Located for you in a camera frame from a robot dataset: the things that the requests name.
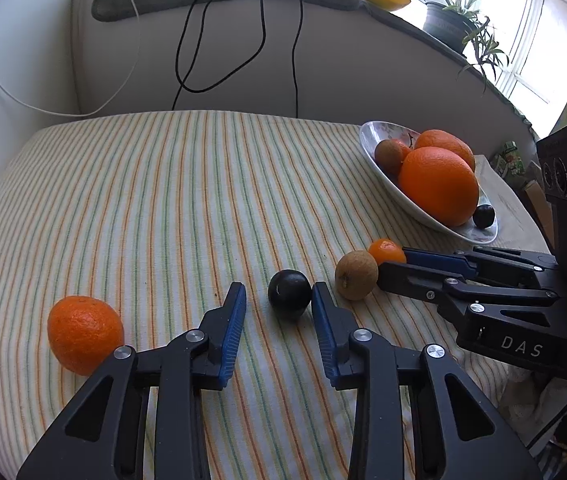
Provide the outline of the yellow-green plum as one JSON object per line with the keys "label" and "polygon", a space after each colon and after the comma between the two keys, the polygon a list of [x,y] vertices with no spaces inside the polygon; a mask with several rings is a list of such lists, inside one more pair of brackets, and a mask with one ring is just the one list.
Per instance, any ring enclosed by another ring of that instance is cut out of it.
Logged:
{"label": "yellow-green plum", "polygon": [[496,212],[492,205],[481,204],[472,215],[474,225],[481,230],[489,229],[495,222]]}

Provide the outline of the small tangerine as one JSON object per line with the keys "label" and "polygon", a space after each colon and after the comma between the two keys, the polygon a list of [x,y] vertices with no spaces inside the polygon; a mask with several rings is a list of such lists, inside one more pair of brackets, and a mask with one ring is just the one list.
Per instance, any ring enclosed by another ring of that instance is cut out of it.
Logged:
{"label": "small tangerine", "polygon": [[407,258],[401,245],[390,238],[379,238],[368,247],[368,252],[376,260],[378,266],[385,262],[406,263]]}

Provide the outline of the brown kiwi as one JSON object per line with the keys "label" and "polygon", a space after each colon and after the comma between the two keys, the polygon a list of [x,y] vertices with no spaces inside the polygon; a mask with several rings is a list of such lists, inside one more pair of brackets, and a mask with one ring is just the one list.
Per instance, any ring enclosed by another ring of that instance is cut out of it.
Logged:
{"label": "brown kiwi", "polygon": [[387,176],[397,176],[405,158],[405,145],[396,139],[385,139],[375,148],[375,162]]}
{"label": "brown kiwi", "polygon": [[366,250],[354,250],[339,260],[334,271],[334,285],[345,299],[363,300],[375,288],[378,275],[375,258]]}

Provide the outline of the dark plum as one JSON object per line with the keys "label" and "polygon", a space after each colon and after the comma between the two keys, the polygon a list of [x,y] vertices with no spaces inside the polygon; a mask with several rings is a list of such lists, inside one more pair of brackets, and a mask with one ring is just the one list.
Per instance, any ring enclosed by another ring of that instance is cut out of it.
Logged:
{"label": "dark plum", "polygon": [[267,296],[278,318],[294,323],[311,302],[312,287],[300,271],[281,270],[270,279]]}

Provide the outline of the large orange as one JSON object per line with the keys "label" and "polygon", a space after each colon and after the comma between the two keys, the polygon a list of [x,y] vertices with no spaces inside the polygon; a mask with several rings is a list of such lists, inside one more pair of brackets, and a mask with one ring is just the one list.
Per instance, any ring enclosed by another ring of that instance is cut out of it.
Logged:
{"label": "large orange", "polygon": [[398,174],[399,189],[432,218],[457,228],[477,208],[480,190],[470,166],[457,154],[426,146],[404,159]]}

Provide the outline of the mandarin orange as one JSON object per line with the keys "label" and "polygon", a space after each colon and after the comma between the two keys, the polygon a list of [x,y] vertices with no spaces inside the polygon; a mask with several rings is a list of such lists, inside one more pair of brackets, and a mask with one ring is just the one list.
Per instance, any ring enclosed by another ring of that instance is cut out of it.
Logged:
{"label": "mandarin orange", "polygon": [[47,336],[58,362],[85,377],[124,344],[118,312],[105,301],[87,296],[59,300],[49,312]]}

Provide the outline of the green package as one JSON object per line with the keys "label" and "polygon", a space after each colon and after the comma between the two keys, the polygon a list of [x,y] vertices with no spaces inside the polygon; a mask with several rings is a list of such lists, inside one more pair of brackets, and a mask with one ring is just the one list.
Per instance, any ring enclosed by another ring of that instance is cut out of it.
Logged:
{"label": "green package", "polygon": [[491,159],[493,170],[504,180],[522,177],[525,173],[523,159],[515,141],[505,142]]}

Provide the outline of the striped table cloth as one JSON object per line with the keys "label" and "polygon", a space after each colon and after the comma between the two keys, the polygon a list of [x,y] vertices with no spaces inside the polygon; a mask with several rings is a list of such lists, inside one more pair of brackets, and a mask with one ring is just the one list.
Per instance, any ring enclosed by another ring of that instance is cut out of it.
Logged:
{"label": "striped table cloth", "polygon": [[392,200],[354,126],[166,112],[38,132],[0,177],[0,473],[14,478],[81,385],[49,348],[58,300],[105,301],[146,350],[196,327],[237,281],[235,373],[203,399],[213,476],[345,478],[355,396],[330,387],[312,318],[279,321],[267,286],[282,269],[330,282],[382,237],[462,248]]}

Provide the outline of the white floral plate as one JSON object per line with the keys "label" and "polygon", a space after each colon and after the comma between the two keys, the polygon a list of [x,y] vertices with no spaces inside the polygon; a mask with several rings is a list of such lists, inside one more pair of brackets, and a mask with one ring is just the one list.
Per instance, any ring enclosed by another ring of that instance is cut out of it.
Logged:
{"label": "white floral plate", "polygon": [[498,236],[498,219],[495,219],[491,226],[486,229],[478,228],[472,219],[469,219],[462,226],[449,228],[441,222],[432,218],[430,214],[423,211],[418,205],[410,200],[398,187],[397,179],[394,176],[388,177],[375,160],[375,150],[377,145],[385,139],[397,139],[413,147],[419,136],[419,132],[402,125],[393,124],[393,122],[384,122],[383,120],[373,120],[365,122],[358,130],[359,144],[364,153],[365,160],[373,173],[376,174],[378,180],[390,194],[392,200],[398,204],[413,220],[418,221],[423,226],[434,231],[454,236],[459,240],[463,240],[472,245],[489,245],[497,240]]}

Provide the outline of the potted green plant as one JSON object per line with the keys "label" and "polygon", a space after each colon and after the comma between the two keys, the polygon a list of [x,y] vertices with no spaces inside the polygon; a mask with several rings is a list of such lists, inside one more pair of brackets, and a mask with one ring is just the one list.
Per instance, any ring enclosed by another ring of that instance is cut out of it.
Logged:
{"label": "potted green plant", "polygon": [[483,91],[497,79],[497,70],[510,64],[509,55],[501,48],[491,29],[491,19],[474,6],[480,0],[430,0],[425,2],[423,30],[445,44],[462,58],[470,46],[473,61],[466,61],[459,74],[474,68],[481,74]]}

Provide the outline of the grey sill mat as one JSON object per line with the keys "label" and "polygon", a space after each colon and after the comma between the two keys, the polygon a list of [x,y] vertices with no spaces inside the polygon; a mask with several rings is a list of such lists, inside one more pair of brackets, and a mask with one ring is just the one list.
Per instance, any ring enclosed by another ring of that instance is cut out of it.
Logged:
{"label": "grey sill mat", "polygon": [[453,51],[361,0],[84,0],[87,104],[442,128],[475,148],[530,122]]}

